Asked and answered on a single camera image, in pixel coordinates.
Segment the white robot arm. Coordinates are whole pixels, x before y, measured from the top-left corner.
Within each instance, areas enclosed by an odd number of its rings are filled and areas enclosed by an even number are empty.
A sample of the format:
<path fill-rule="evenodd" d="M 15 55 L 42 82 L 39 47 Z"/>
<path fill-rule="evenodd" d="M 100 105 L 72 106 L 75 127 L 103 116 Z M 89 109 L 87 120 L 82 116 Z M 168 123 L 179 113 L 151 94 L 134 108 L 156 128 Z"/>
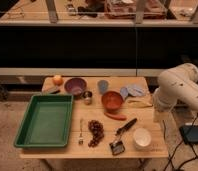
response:
<path fill-rule="evenodd" d="M 198 67 L 184 63 L 166 69 L 157 77 L 159 87 L 155 89 L 152 100 L 154 121 L 161 122 L 180 100 L 198 112 Z"/>

